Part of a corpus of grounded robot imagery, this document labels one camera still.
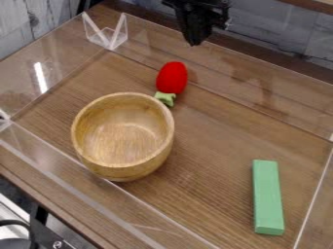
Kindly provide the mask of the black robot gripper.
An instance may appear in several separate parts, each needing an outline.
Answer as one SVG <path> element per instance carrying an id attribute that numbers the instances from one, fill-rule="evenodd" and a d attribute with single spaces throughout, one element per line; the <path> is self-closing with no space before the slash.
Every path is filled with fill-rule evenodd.
<path id="1" fill-rule="evenodd" d="M 222 29 L 228 26 L 232 0 L 162 0 L 162 3 L 174 9 L 185 40 L 191 46 L 198 46 L 211 36 L 214 26 Z"/>

